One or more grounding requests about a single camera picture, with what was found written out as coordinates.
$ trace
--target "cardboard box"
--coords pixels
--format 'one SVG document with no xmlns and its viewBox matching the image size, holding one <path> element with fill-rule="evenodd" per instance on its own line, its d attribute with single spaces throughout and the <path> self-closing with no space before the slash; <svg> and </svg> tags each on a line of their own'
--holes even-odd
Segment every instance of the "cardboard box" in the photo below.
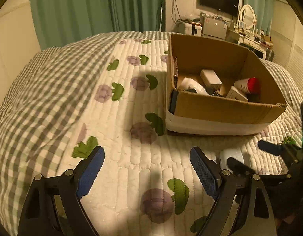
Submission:
<svg viewBox="0 0 303 236">
<path fill-rule="evenodd" d="M 204 86 L 200 76 L 202 69 L 215 71 L 223 83 L 221 92 L 224 94 L 236 80 L 250 77 L 259 79 L 261 93 L 249 95 L 249 102 L 243 102 L 177 89 L 185 77 Z M 250 135 L 261 132 L 286 107 L 273 77 L 249 49 L 204 37 L 170 36 L 166 92 L 168 130 L 200 135 Z"/>
</svg>

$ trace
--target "screw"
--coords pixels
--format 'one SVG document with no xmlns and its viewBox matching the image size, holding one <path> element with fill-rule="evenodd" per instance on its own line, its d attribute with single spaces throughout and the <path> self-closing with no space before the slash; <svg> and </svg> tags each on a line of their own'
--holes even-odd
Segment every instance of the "screw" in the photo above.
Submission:
<svg viewBox="0 0 303 236">
<path fill-rule="evenodd" d="M 259 181 L 260 180 L 260 176 L 257 175 L 257 174 L 254 174 L 253 175 L 253 179 L 256 180 L 256 181 Z"/>
<path fill-rule="evenodd" d="M 41 174 L 38 174 L 34 177 L 35 180 L 40 180 L 42 178 Z"/>
<path fill-rule="evenodd" d="M 229 170 L 222 170 L 221 173 L 225 176 L 229 176 L 231 174 Z"/>
<path fill-rule="evenodd" d="M 66 176 L 71 176 L 71 175 L 73 175 L 73 170 L 67 170 L 67 171 L 65 171 L 65 175 Z"/>
</svg>

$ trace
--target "green curtain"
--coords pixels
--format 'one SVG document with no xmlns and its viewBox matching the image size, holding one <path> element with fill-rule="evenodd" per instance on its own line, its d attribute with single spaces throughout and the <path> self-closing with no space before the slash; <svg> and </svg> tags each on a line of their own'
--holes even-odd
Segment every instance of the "green curtain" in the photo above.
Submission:
<svg viewBox="0 0 303 236">
<path fill-rule="evenodd" d="M 273 0 L 243 0 L 243 4 L 250 4 L 257 16 L 256 28 L 269 34 L 273 16 Z"/>
<path fill-rule="evenodd" d="M 99 33 L 165 30 L 165 0 L 30 0 L 41 49 Z"/>
</svg>

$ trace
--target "cable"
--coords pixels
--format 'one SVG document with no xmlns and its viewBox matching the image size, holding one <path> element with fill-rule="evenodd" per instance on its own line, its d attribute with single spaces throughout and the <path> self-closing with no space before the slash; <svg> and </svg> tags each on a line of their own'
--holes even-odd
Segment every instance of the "cable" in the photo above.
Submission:
<svg viewBox="0 0 303 236">
<path fill-rule="evenodd" d="M 224 19 L 223 19 L 223 21 L 225 21 L 225 22 L 227 22 L 227 23 L 230 23 L 230 22 L 233 21 L 233 16 L 231 16 L 231 20 L 230 20 L 230 21 L 227 21 L 227 20 L 224 20 Z"/>
<path fill-rule="evenodd" d="M 176 20 L 176 10 L 175 10 L 175 6 L 174 6 L 174 3 L 176 5 L 176 8 L 177 8 L 177 12 L 178 12 L 178 15 L 179 15 L 179 19 Z M 173 23 L 175 23 L 176 25 L 180 25 L 181 23 L 183 22 L 187 22 L 187 23 L 190 23 L 191 20 L 189 19 L 185 19 L 183 20 L 180 16 L 180 12 L 179 12 L 179 9 L 178 9 L 178 6 L 177 6 L 177 0 L 172 0 L 172 11 L 171 11 L 171 19 L 173 21 Z"/>
</svg>

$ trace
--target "gray gingham blanket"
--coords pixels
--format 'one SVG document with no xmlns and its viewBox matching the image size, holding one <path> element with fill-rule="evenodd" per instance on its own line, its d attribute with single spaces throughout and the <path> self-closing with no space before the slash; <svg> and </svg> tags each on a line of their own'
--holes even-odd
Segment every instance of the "gray gingham blanket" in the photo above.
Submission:
<svg viewBox="0 0 303 236">
<path fill-rule="evenodd" d="M 0 221 L 11 235 L 17 235 L 33 177 L 55 176 L 114 45 L 125 38 L 168 39 L 169 34 L 99 34 L 48 48 L 22 70 L 0 106 Z M 262 62 L 299 114 L 303 98 L 290 74 L 277 64 Z"/>
</svg>

